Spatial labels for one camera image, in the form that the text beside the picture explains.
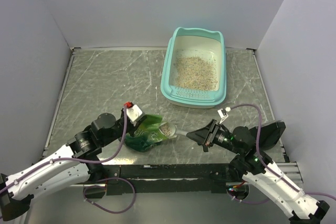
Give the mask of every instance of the teal litter box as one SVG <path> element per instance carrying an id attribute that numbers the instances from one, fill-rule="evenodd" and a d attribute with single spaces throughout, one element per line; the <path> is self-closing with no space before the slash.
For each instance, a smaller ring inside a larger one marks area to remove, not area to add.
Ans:
<path id="1" fill-rule="evenodd" d="M 200 57 L 213 64 L 215 87 L 209 91 L 179 87 L 176 59 L 183 57 Z M 164 60 L 161 92 L 171 103 L 189 108 L 207 109 L 222 103 L 226 96 L 226 54 L 222 33 L 201 28 L 177 28 L 169 40 Z"/>

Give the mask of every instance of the metal frame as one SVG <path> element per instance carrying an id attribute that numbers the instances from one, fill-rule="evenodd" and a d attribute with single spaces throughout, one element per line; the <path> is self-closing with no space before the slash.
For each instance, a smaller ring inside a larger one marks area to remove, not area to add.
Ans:
<path id="1" fill-rule="evenodd" d="M 124 50 L 167 50 L 167 47 L 93 47 L 93 48 L 74 48 L 74 50 L 85 50 L 85 51 L 124 51 Z"/>
<path id="2" fill-rule="evenodd" d="M 68 64 L 67 71 L 66 71 L 66 74 L 65 74 L 65 77 L 64 77 L 64 81 L 63 81 L 63 84 L 62 84 L 61 91 L 60 91 L 59 96 L 58 96 L 58 100 L 57 100 L 54 116 L 52 117 L 50 129 L 49 129 L 48 136 L 47 136 L 47 141 L 46 141 L 46 144 L 44 146 L 44 151 L 43 151 L 43 155 L 42 155 L 43 157 L 45 157 L 45 155 L 46 155 L 46 151 L 48 150 L 48 146 L 49 146 L 49 142 L 50 142 L 50 139 L 51 139 L 51 135 L 52 135 L 53 130 L 54 130 L 54 126 L 55 126 L 55 123 L 56 123 L 56 118 L 57 118 L 58 110 L 59 110 L 59 107 L 60 107 L 61 102 L 62 102 L 62 97 L 63 97 L 63 94 L 64 94 L 65 87 L 67 85 L 67 81 L 68 81 L 68 78 L 69 78 L 72 62 L 73 62 L 74 57 L 75 57 L 74 52 L 75 52 L 75 50 L 73 50 L 71 52 L 71 55 L 70 55 L 69 64 Z"/>
<path id="3" fill-rule="evenodd" d="M 269 98 L 268 98 L 268 94 L 267 94 L 267 91 L 266 91 L 266 88 L 265 88 L 265 84 L 264 84 L 264 81 L 262 79 L 262 76 L 261 76 L 261 72 L 260 72 L 260 69 L 259 69 L 259 65 L 258 65 L 258 62 L 257 62 L 257 58 L 256 58 L 256 54 L 255 54 L 255 51 L 253 50 L 253 58 L 254 58 L 254 62 L 256 64 L 256 67 L 258 69 L 258 73 L 259 73 L 259 76 L 260 76 L 260 80 L 261 80 L 261 84 L 262 84 L 262 88 L 265 92 L 265 96 L 266 96 L 266 100 L 267 100 L 267 103 L 268 103 L 268 106 L 269 106 L 269 109 L 271 111 L 271 115 L 272 115 L 272 119 L 275 120 L 275 117 L 274 117 L 274 113 L 273 113 L 273 110 L 272 110 L 272 107 L 271 107 L 271 104 L 270 104 L 270 101 L 269 101 Z M 282 155 L 284 156 L 283 158 L 285 159 L 285 161 L 287 163 L 290 163 L 290 159 L 286 153 L 286 149 L 285 149 L 285 146 L 283 145 L 283 142 L 282 142 L 282 139 L 280 138 L 279 139 L 279 143 L 280 143 L 280 147 L 281 147 L 281 151 L 282 151 Z"/>
<path id="4" fill-rule="evenodd" d="M 277 163 L 277 165 L 295 184 L 302 185 L 296 163 Z M 229 164 L 106 165 L 105 170 L 108 177 L 127 179 L 138 193 L 191 191 L 226 193 L 227 186 L 240 184 L 232 181 L 228 167 Z M 116 175 L 116 169 L 119 169 L 120 174 Z M 108 183 L 107 195 L 131 192 L 130 187 L 123 182 Z"/>

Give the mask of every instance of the gray wall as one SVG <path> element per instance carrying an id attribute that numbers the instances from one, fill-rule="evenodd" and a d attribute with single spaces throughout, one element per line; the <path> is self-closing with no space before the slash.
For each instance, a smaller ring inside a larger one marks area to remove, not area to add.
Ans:
<path id="1" fill-rule="evenodd" d="M 42 0 L 0 0 L 0 172 L 38 161 L 70 50 Z"/>
<path id="2" fill-rule="evenodd" d="M 166 46 L 178 26 L 257 48 L 283 0 L 45 0 L 71 47 Z"/>
<path id="3" fill-rule="evenodd" d="M 336 0 L 284 0 L 257 60 L 305 189 L 336 195 Z M 324 223 L 336 223 L 336 203 Z"/>
<path id="4" fill-rule="evenodd" d="M 265 199 L 253 190 L 249 200 Z M 122 210 L 131 195 L 105 196 L 99 204 Z M 135 205 L 124 214 L 113 215 L 83 202 L 82 188 L 67 188 L 37 202 L 29 224 L 289 224 L 273 202 L 250 206 L 232 202 L 226 194 L 166 193 L 138 194 Z"/>

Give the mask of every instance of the cable clip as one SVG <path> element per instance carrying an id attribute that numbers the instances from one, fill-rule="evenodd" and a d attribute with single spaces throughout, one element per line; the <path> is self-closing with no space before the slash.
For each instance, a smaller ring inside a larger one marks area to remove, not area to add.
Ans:
<path id="1" fill-rule="evenodd" d="M 285 174 L 283 172 L 281 172 L 280 173 L 280 177 L 278 177 L 278 179 L 275 181 L 275 184 L 278 183 L 280 180 L 282 180 L 282 178 L 284 177 L 284 175 Z"/>
<path id="2" fill-rule="evenodd" d="M 94 204 L 94 202 L 91 201 L 91 200 L 88 200 L 88 198 L 85 198 L 83 202 L 85 202 L 85 201 L 87 201 L 88 203 L 91 203 L 92 205 Z"/>
<path id="3" fill-rule="evenodd" d="M 227 111 L 226 111 L 226 109 L 220 109 L 220 110 L 217 110 L 217 112 L 218 112 L 220 120 L 221 120 L 219 122 L 219 124 L 222 124 L 225 121 L 225 119 L 227 119 L 229 117 L 228 114 L 226 113 Z"/>
<path id="4" fill-rule="evenodd" d="M 303 191 L 302 188 L 300 188 L 298 195 L 300 195 L 300 197 L 302 197 L 303 195 L 305 195 L 306 193 Z"/>

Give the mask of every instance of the cat litter box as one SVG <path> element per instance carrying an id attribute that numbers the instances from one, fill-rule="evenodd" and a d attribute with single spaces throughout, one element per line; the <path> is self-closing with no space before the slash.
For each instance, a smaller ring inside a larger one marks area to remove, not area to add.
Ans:
<path id="1" fill-rule="evenodd" d="M 225 99 L 226 55 L 219 31 L 175 30 L 164 60 L 161 92 L 173 104 L 212 108 Z"/>

